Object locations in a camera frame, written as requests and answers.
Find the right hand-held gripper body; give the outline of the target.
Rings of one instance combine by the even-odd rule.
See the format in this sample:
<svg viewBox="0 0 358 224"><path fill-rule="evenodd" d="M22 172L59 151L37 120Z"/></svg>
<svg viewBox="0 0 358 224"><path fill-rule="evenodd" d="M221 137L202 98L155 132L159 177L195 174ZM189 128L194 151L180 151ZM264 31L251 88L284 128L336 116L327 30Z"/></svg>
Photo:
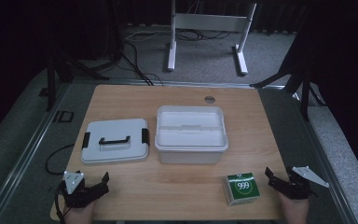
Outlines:
<svg viewBox="0 0 358 224"><path fill-rule="evenodd" d="M280 189L280 193L291 200L305 200L310 195L316 195L310 183L329 188L329 183L314 173L309 166L293 166L287 170L289 181Z"/></svg>

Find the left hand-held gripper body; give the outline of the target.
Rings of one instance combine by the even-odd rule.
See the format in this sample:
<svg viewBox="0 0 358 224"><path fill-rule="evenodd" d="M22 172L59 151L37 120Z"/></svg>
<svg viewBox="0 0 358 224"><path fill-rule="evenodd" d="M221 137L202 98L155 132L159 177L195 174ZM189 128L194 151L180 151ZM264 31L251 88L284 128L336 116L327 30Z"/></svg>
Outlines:
<svg viewBox="0 0 358 224"><path fill-rule="evenodd" d="M85 175L81 172L64 171L58 192L70 208L84 208L96 201L91 189L85 186Z"/></svg>

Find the green medicine box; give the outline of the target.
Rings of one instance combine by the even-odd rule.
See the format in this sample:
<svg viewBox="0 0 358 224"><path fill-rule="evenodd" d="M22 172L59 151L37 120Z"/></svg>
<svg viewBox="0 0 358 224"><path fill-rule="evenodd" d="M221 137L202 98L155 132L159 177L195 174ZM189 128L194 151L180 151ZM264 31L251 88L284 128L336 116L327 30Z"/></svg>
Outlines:
<svg viewBox="0 0 358 224"><path fill-rule="evenodd" d="M224 179L224 191L229 206L250 203L260 197L252 173L227 175Z"/></svg>

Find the white plastic storage box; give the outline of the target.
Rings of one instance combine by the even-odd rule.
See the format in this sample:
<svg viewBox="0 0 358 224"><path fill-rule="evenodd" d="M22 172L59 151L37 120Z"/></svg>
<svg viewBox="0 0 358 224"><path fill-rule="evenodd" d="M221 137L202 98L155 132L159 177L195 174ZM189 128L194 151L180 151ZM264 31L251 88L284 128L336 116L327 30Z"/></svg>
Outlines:
<svg viewBox="0 0 358 224"><path fill-rule="evenodd" d="M158 109L157 113L157 130L158 130L158 115L161 112L216 112L222 117L225 125L224 113L220 107L217 106L179 106L179 105L163 105ZM162 163L177 163L177 164L215 164L218 163L220 157L228 149L227 143L223 148L160 148L156 143L155 147L158 150L159 159Z"/></svg>

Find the person's left hand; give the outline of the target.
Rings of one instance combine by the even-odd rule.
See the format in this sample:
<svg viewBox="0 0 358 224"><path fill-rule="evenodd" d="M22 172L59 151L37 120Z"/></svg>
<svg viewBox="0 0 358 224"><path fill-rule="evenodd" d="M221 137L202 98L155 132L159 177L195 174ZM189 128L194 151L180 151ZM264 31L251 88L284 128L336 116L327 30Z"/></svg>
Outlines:
<svg viewBox="0 0 358 224"><path fill-rule="evenodd" d="M64 207L64 220L66 224L91 224L93 212L97 202L94 201L84 208Z"/></svg>

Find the person's right hand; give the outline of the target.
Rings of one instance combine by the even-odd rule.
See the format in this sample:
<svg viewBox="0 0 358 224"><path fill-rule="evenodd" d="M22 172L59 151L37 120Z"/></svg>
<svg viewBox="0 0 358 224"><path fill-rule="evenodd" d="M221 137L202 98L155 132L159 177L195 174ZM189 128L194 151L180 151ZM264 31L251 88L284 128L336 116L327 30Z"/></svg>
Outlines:
<svg viewBox="0 0 358 224"><path fill-rule="evenodd" d="M292 200L280 192L278 196L287 224L307 224L310 209L310 201L308 199Z"/></svg>

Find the black tripod stand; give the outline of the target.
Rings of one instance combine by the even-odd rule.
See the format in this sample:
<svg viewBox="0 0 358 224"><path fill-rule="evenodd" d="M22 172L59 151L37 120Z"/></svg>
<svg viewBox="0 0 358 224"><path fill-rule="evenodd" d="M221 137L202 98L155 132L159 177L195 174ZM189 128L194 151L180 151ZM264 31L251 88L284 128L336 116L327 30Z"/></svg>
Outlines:
<svg viewBox="0 0 358 224"><path fill-rule="evenodd" d="M311 62L314 56L315 37L298 33L287 51L278 72L260 82L251 84L251 87L262 89L268 84L290 75L283 90L286 93L294 94L301 89L300 113L305 121L309 121L309 100L312 94L320 105L324 105L322 100L316 95L311 87Z"/></svg>
<svg viewBox="0 0 358 224"><path fill-rule="evenodd" d="M71 82L74 79L69 64L73 65L75 68L85 72L90 77L99 80L108 80L108 77L97 74L92 71L83 63L75 60L63 50L58 47L51 48L48 51L48 64L47 64L47 77L48 77L48 86L47 86L47 96L48 96L48 105L47 111L50 111L56 102L56 75L59 75L62 82Z"/></svg>

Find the dark curtain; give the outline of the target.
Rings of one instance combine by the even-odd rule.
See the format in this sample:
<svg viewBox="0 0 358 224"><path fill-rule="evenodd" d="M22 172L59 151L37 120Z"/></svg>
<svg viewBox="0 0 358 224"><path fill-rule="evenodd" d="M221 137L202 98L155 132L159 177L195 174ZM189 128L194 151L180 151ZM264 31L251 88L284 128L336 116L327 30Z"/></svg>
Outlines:
<svg viewBox="0 0 358 224"><path fill-rule="evenodd" d="M253 0L175 0L179 13L245 16ZM255 0L250 31L296 33L310 13L302 0ZM172 0L117 0L121 19L127 24L169 25Z"/></svg>

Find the metal floor rail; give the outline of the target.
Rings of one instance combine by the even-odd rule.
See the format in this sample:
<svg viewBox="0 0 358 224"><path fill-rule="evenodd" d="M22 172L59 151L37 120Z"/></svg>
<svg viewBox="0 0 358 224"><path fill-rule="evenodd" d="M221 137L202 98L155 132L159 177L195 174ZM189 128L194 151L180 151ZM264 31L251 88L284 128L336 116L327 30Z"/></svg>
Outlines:
<svg viewBox="0 0 358 224"><path fill-rule="evenodd" d="M38 97L41 90L31 86L21 94L0 123L0 216L22 179L38 145L48 129L68 85L58 87L50 103Z"/></svg>
<svg viewBox="0 0 358 224"><path fill-rule="evenodd" d="M108 79L108 80L99 80L99 79L76 79L73 81L75 84L90 84L90 85L141 85L148 86L145 81L137 79ZM260 89L252 87L250 84L240 84L240 83L199 83L199 82L178 82L178 81L157 81L153 82L153 86L174 86L174 87L202 87L202 88L237 88L237 89ZM281 90L283 85L267 85L262 89L274 89Z"/></svg>
<svg viewBox="0 0 358 224"><path fill-rule="evenodd" d="M335 208L343 224L358 224L355 196L350 194L358 182L358 161L330 110L314 102L305 106L314 158L330 185Z"/></svg>

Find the black rectangular floor frame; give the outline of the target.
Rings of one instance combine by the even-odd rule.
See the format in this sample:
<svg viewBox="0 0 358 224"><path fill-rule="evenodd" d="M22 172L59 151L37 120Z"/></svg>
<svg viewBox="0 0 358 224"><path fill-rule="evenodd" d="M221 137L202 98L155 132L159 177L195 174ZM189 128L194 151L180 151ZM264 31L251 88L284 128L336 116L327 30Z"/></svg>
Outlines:
<svg viewBox="0 0 358 224"><path fill-rule="evenodd" d="M54 122L66 123L71 122L75 113L71 111L57 111L53 119Z"/></svg>

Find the white metal desk frame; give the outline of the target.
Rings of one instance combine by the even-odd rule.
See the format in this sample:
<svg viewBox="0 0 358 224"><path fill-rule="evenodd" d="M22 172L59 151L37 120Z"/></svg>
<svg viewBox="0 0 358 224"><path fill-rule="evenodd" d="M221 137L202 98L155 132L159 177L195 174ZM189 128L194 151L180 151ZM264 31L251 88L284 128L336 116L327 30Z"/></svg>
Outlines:
<svg viewBox="0 0 358 224"><path fill-rule="evenodd" d="M177 13L176 0L171 0L171 43L167 63L168 70L173 71L175 69L176 30L192 29L241 33L241 39L235 46L235 58L238 61L240 74L247 75L248 68L243 51L255 9L256 3L251 3L244 16Z"/></svg>

